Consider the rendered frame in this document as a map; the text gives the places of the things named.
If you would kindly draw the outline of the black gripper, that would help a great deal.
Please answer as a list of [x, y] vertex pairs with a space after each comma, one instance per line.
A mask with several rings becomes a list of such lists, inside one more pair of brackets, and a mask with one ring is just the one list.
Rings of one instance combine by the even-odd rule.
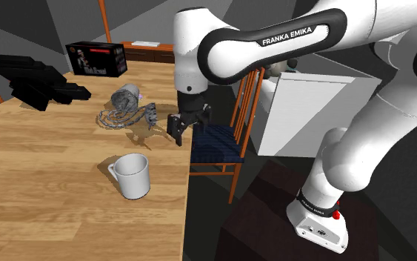
[[167, 116], [167, 133], [171, 135], [176, 144], [181, 147], [182, 134], [193, 123], [210, 124], [212, 111], [205, 102], [204, 92], [187, 94], [177, 92], [179, 114]]

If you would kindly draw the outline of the orange chair with blue seat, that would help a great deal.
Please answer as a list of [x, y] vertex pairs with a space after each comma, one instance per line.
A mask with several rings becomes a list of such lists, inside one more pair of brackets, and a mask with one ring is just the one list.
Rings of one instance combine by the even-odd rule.
[[266, 69], [254, 70], [239, 85], [229, 125], [208, 125], [194, 128], [190, 165], [220, 166], [218, 172], [191, 171], [191, 176], [231, 176], [228, 202], [233, 201], [238, 177], [255, 118], [258, 98]]

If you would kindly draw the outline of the grey round can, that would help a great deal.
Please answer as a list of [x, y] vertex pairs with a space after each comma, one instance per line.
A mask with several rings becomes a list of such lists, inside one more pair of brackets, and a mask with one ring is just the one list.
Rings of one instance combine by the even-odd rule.
[[111, 102], [116, 110], [134, 112], [138, 109], [139, 88], [134, 84], [125, 84], [111, 96]]

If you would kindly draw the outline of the brown sideboard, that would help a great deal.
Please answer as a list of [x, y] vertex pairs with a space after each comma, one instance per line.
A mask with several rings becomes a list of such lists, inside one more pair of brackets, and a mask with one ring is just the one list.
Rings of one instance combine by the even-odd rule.
[[158, 62], [174, 64], [173, 46], [160, 44], [158, 47], [135, 46], [133, 42], [121, 42], [124, 45], [125, 58], [128, 61]]

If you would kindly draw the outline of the white mug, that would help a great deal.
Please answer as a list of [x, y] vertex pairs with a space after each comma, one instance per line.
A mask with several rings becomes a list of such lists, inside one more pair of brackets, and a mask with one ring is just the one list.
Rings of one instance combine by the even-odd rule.
[[150, 191], [149, 161], [141, 153], [129, 153], [107, 167], [126, 199], [140, 199]]

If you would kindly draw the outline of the white cabinet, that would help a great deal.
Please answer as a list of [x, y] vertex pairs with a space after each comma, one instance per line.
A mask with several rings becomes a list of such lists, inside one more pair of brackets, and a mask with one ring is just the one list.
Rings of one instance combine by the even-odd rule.
[[332, 128], [346, 128], [380, 79], [282, 73], [262, 81], [250, 137], [259, 156], [314, 157]]

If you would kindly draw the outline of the black printed box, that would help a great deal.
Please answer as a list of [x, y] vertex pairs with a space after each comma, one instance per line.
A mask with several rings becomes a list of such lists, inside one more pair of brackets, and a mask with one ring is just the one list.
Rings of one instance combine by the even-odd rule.
[[76, 42], [65, 47], [76, 75], [120, 77], [127, 71], [123, 44]]

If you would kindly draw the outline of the dark red robot stand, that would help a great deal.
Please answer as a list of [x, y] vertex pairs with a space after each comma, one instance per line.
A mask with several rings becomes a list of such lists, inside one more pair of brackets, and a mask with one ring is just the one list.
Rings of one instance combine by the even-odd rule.
[[267, 161], [220, 229], [215, 261], [379, 261], [376, 212], [343, 194], [349, 245], [343, 254], [299, 237], [286, 207], [304, 184], [301, 174]]

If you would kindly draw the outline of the black stacked blocks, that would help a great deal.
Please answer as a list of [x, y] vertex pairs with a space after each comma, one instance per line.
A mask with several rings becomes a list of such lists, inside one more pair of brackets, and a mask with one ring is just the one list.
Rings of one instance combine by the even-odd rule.
[[0, 75], [10, 81], [12, 96], [40, 111], [51, 100], [68, 105], [91, 97], [85, 87], [68, 82], [57, 69], [29, 56], [0, 54]]

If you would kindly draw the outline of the light wooden table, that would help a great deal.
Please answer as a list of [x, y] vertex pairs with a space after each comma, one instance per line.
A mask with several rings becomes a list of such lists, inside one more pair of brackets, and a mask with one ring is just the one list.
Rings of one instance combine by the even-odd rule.
[[[68, 73], [90, 99], [0, 104], [0, 261], [182, 261], [192, 133], [179, 147], [166, 132], [173, 71], [129, 62], [118, 78]], [[134, 112], [111, 102], [125, 84], [140, 91]], [[107, 169], [129, 153], [149, 161], [140, 199], [124, 198]]]

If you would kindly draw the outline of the orange wooden post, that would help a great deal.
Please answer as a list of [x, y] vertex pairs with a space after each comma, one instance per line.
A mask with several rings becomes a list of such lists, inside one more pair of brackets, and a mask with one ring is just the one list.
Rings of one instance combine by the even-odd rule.
[[100, 11], [101, 11], [101, 18], [102, 18], [103, 25], [104, 25], [106, 40], [108, 43], [111, 43], [112, 41], [111, 41], [110, 29], [109, 29], [108, 20], [107, 20], [105, 0], [98, 0], [98, 3], [99, 3]]

